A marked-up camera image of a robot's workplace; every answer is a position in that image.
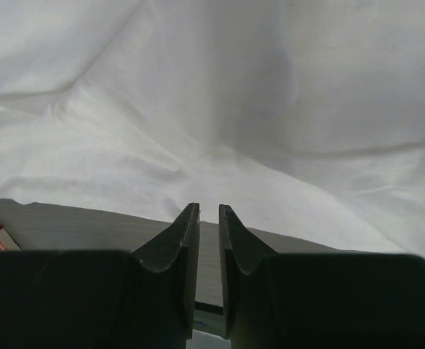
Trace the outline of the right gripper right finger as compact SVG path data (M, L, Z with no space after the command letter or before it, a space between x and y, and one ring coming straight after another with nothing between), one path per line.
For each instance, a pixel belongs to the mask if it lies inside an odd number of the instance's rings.
M226 337L233 348L425 348L425 259L279 253L219 207Z

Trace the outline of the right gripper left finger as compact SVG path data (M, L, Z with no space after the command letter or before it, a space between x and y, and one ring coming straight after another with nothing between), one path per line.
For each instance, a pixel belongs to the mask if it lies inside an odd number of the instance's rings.
M0 348L184 348L199 205L133 252L0 252Z

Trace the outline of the white t shirt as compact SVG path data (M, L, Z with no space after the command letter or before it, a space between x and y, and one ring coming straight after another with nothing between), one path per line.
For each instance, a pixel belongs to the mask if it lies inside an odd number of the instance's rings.
M0 1L0 198L425 257L425 1Z

